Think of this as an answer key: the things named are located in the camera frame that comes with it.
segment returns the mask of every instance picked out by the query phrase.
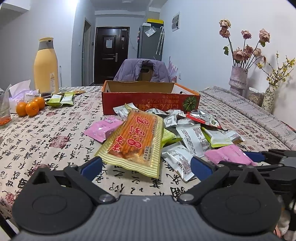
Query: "tablecloth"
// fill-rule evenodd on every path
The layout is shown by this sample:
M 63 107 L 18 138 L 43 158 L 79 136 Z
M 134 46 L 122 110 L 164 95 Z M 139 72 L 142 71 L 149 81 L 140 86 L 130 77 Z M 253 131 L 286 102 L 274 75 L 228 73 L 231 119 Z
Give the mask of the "tablecloth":
M 101 144 L 85 136 L 83 131 L 105 118 L 101 89 L 101 86 L 61 89 L 86 93 L 75 96 L 72 107 L 46 107 L 35 117 L 12 115 L 12 122 L 0 129 L 0 212 L 3 215 L 11 217 L 14 200 L 40 165 L 62 170 L 67 165 L 82 165 L 93 158 Z M 201 93 L 199 107 L 215 114 L 223 127 L 243 135 L 246 139 L 240 145 L 243 150 L 288 149 L 260 125 L 205 93 Z M 159 179 L 104 164 L 93 183 L 115 197 L 123 194 L 177 197 L 199 180 L 194 178 L 185 183 L 161 160 Z

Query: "flower vase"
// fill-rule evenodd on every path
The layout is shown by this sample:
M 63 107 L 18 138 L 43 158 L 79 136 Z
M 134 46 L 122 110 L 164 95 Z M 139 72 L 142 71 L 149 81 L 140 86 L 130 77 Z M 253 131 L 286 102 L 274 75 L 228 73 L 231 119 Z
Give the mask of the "flower vase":
M 269 85 L 269 87 L 265 91 L 262 108 L 269 113 L 271 113 L 272 107 L 274 105 L 275 91 L 276 88 L 274 85 Z
M 246 89 L 248 71 L 239 66 L 232 66 L 229 80 L 230 90 L 242 96 L 243 90 Z

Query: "metal screw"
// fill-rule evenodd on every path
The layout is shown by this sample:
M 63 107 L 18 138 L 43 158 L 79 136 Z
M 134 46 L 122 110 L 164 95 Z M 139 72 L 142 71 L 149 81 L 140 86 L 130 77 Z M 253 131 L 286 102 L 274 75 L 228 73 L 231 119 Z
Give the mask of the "metal screw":
M 110 194 L 103 194 L 103 195 L 101 195 L 100 197 L 99 197 L 99 200 L 101 201 L 101 202 L 110 202 L 110 201 L 112 201 L 113 200 L 113 196 L 112 195 L 110 195 Z
M 183 193 L 179 196 L 179 198 L 184 202 L 188 202 L 192 201 L 194 199 L 194 196 L 190 193 Z
M 78 166 L 77 165 L 69 165 L 69 167 L 74 168 L 75 170 L 78 169 Z

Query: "door frame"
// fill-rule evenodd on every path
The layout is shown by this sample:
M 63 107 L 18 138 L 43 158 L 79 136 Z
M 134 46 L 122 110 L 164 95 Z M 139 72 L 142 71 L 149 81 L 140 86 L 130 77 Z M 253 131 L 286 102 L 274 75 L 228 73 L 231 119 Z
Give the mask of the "door frame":
M 98 30 L 100 29 L 127 29 L 127 51 L 126 51 L 126 59 L 128 58 L 128 48 L 129 48 L 129 34 L 130 34 L 130 27 L 96 27 L 96 35 L 95 35 L 95 44 L 94 44 L 94 62 L 95 62 L 95 57 L 97 55 L 97 48 L 96 48 L 96 40 L 97 40 L 97 36 L 98 36 Z
M 83 23 L 83 35 L 82 35 L 82 50 L 81 50 L 81 86 L 85 86 L 85 79 L 84 79 L 84 60 L 85 60 L 85 52 L 84 52 L 84 49 L 85 49 L 85 36 L 86 36 L 86 32 L 84 31 L 85 30 L 85 23 L 88 23 L 90 25 L 90 38 L 89 38 L 89 52 L 90 52 L 90 49 L 91 49 L 91 28 L 92 28 L 92 25 L 91 23 L 86 19 L 84 18 L 84 23 Z

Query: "orange snack stick package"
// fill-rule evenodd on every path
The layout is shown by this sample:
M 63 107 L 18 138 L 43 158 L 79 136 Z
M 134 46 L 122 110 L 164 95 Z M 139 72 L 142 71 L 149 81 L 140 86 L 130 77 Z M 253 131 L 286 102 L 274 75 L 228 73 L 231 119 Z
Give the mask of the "orange snack stick package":
M 96 153 L 104 162 L 158 178 L 163 119 L 132 109 Z

